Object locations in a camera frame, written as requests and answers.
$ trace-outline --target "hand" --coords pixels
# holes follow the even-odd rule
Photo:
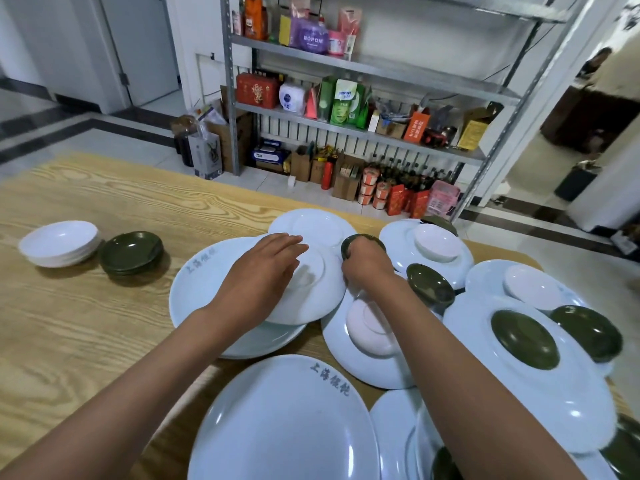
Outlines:
[[[302,236],[269,234],[238,259],[205,308],[229,321],[239,333],[260,325],[282,298],[300,261],[308,250]]]
[[[395,276],[394,266],[378,243],[359,236],[349,245],[348,258],[342,263],[342,272],[350,283],[368,290],[373,283]]]

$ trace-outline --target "wooden table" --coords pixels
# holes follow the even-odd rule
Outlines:
[[[180,267],[224,239],[265,233],[297,201],[94,155],[75,154],[0,185],[0,467],[116,379],[173,329],[168,295]],[[385,223],[336,212],[358,232]],[[115,282],[94,257],[66,269],[39,269],[17,250],[36,227],[87,220],[104,238],[133,230],[161,236],[166,258],[149,275]],[[532,258],[476,242],[476,262]],[[340,369],[371,408],[384,391],[333,359],[318,322],[278,354],[317,357]],[[219,391],[257,360],[218,360],[167,416],[131,478],[185,478],[191,446]]]

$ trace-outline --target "green bowl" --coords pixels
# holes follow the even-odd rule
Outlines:
[[[151,232],[117,235],[100,249],[100,266],[108,274],[137,274],[153,266],[162,256],[162,240]]]
[[[640,478],[640,423],[620,414],[616,435],[602,455],[620,480]]]
[[[431,465],[431,480],[463,480],[449,449],[443,446],[436,453]]]
[[[423,224],[436,224],[438,227],[448,230],[450,233],[458,236],[458,229],[456,229],[451,222],[440,216],[425,216],[420,219]]]
[[[349,246],[351,245],[351,243],[353,242],[353,240],[359,236],[359,235],[363,235],[364,237],[366,237],[368,240],[370,241],[375,241],[378,243],[378,245],[382,248],[382,250],[384,252],[387,252],[387,248],[385,247],[385,245],[382,243],[382,241],[380,241],[377,237],[372,236],[370,234],[354,234],[354,235],[350,235],[348,236],[343,242],[342,245],[340,246],[340,252],[342,253],[342,260],[345,261],[349,256],[348,256],[348,250],[349,250]]]
[[[608,318],[584,306],[560,306],[551,320],[564,328],[594,362],[610,362],[622,352],[623,339]]]
[[[511,355],[530,367],[550,371],[560,363],[556,341],[531,317],[513,310],[499,310],[491,318],[491,329]]]
[[[456,299],[456,292],[436,270],[413,263],[406,268],[406,280],[411,289],[434,312],[442,315]]]

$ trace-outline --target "stack of white bowls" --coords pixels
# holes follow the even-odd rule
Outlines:
[[[65,267],[84,261],[98,246],[98,228],[91,222],[64,221],[27,234],[18,249],[37,266]]]

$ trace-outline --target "forearm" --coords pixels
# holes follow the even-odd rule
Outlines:
[[[569,455],[399,276],[367,289],[464,478],[583,479]]]
[[[213,308],[194,312],[160,345],[7,466],[0,480],[124,477],[175,402],[236,339],[236,330],[212,319],[215,313]]]

